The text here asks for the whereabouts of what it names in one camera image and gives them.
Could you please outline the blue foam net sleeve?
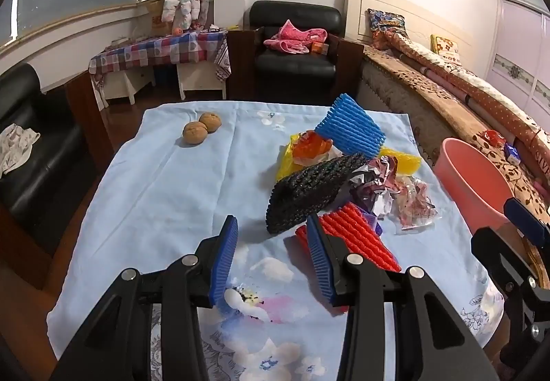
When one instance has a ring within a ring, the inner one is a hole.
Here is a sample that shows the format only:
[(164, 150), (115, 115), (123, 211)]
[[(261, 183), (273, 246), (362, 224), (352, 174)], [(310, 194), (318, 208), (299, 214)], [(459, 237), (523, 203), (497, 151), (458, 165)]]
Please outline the blue foam net sleeve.
[(362, 153), (369, 159), (378, 155), (386, 140), (384, 132), (364, 108), (346, 93), (335, 99), (326, 116), (316, 126), (315, 133), (323, 139), (332, 140), (333, 145), (344, 154)]

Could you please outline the colourful patterned pillow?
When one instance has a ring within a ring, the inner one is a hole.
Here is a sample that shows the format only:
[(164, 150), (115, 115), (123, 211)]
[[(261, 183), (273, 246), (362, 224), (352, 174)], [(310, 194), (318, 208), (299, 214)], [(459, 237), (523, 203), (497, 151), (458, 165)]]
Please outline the colourful patterned pillow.
[(367, 15), (371, 32), (371, 43), (376, 49), (385, 50), (389, 47), (386, 37), (389, 33), (398, 33), (403, 37), (408, 37), (406, 19), (402, 15), (374, 9), (368, 9)]

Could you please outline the black foam net sleeve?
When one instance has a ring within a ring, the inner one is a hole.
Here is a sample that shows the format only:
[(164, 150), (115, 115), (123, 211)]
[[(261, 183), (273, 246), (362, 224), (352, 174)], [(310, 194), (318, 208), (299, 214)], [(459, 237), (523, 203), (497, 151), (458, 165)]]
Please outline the black foam net sleeve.
[(280, 234), (330, 205), (340, 188), (369, 159), (362, 153), (330, 159), (280, 179), (266, 211), (267, 232)]

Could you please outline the maroon foil wrapper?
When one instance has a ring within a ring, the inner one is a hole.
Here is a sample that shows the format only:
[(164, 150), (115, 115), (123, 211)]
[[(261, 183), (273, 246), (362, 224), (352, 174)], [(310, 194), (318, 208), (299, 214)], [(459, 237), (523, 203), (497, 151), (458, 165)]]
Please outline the maroon foil wrapper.
[(397, 158), (382, 156), (369, 160), (351, 174), (353, 201), (367, 213), (383, 218), (392, 212), (400, 191), (396, 181)]

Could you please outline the brown walnut left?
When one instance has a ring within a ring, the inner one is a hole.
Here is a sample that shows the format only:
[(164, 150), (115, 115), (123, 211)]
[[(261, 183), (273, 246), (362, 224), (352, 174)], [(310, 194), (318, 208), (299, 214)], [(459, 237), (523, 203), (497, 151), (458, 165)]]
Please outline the brown walnut left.
[(209, 132), (206, 125), (200, 121), (191, 121), (183, 129), (183, 140), (186, 144), (196, 146), (201, 144)]

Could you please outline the light blue floral tablecloth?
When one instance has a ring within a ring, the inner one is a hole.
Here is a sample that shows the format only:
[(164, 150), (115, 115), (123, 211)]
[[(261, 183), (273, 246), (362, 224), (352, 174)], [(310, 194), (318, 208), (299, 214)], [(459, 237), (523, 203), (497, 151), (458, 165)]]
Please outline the light blue floral tablecloth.
[[(183, 129), (222, 126), (199, 145)], [(324, 107), (251, 102), (163, 105), (109, 165), (47, 316), (55, 380), (494, 380), (484, 347), (503, 297), (471, 252), (461, 213), (427, 164), (439, 213), (380, 239), (402, 271), (377, 268), (327, 236), (336, 299), (322, 295), (307, 220), (277, 235), (266, 211), (292, 134)], [(223, 296), (209, 300), (225, 219), (239, 239)]]

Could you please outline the red snack packet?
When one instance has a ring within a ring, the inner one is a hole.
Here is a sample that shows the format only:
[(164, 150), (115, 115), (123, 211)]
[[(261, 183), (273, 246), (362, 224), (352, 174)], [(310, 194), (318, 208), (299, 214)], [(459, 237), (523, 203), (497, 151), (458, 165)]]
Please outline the red snack packet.
[(490, 146), (496, 148), (503, 148), (506, 144), (506, 139), (495, 130), (485, 130), (481, 134), (482, 138), (490, 144)]

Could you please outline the red foam net sleeve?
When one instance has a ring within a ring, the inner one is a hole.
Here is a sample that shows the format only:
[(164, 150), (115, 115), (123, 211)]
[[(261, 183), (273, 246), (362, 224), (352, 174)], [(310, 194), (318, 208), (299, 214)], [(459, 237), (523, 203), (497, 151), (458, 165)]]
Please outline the red foam net sleeve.
[(377, 268), (401, 272), (396, 257), (384, 245), (373, 226), (367, 222), (364, 210), (351, 201), (336, 210), (319, 216), (327, 236), (343, 239), (351, 253), (361, 255)]

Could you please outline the clear pink printed wrapper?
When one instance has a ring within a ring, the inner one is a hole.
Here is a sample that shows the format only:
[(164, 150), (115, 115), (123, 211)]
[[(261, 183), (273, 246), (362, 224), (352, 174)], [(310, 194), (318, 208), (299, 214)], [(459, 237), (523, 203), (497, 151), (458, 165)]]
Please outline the clear pink printed wrapper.
[(394, 212), (401, 230), (409, 232), (429, 225), (439, 218), (428, 195), (428, 185), (413, 175), (397, 175), (393, 194)]

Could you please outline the pink plastic bucket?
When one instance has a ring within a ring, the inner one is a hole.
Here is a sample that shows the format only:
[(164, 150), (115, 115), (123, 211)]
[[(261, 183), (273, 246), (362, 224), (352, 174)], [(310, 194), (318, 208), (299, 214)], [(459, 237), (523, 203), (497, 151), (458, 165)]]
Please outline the pink plastic bucket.
[(456, 138), (447, 138), (441, 143), (433, 171), (472, 234), (486, 226), (497, 230), (509, 222), (503, 205), (513, 192), (496, 166), (479, 150)]

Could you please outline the bed with brown cover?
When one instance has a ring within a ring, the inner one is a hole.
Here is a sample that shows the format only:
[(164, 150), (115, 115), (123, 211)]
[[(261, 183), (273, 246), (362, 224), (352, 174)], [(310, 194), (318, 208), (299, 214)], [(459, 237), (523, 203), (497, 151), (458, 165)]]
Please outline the bed with brown cover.
[(367, 109), (409, 115), (420, 152), (432, 165), (439, 158), (441, 143), (448, 137), (477, 149), (503, 176), (512, 194), (543, 223), (549, 221), (545, 201), (527, 167), (508, 163), (504, 153), (482, 136), (488, 125), (419, 71), (366, 45), (358, 101)]

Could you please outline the blue tissue packet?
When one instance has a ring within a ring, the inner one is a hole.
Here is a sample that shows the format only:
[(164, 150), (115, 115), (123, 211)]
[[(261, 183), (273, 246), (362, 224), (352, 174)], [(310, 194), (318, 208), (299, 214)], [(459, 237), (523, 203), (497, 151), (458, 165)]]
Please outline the blue tissue packet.
[(505, 143), (503, 146), (503, 152), (505, 159), (508, 163), (513, 164), (515, 166), (519, 166), (521, 163), (520, 156), (516, 150), (516, 148), (509, 143)]

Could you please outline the white cloth on sofa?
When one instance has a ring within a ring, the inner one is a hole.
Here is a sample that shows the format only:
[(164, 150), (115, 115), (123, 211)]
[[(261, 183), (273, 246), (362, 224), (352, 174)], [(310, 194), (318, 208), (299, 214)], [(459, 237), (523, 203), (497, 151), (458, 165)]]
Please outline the white cloth on sofa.
[(41, 134), (33, 129), (22, 128), (12, 123), (5, 127), (0, 136), (0, 172), (1, 176), (17, 170), (30, 159), (34, 144)]

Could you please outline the orange plastic wrapper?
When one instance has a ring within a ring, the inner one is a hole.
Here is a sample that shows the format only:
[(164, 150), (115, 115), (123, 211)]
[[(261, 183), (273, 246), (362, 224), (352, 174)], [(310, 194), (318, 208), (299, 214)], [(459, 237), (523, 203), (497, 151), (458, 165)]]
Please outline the orange plastic wrapper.
[(328, 152), (333, 146), (331, 139), (325, 139), (314, 130), (300, 134), (293, 143), (294, 159), (314, 159)]

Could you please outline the rolled floral quilt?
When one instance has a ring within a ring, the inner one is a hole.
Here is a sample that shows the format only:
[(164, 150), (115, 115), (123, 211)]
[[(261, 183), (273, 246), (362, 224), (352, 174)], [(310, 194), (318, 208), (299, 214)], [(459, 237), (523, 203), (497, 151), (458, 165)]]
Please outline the rolled floral quilt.
[(440, 78), (471, 96), (507, 132), (513, 134), (526, 146), (542, 173), (549, 178), (549, 134), (511, 99), (464, 67), (447, 62), (398, 32), (385, 32), (384, 37), (390, 45), (405, 56), (427, 67)]

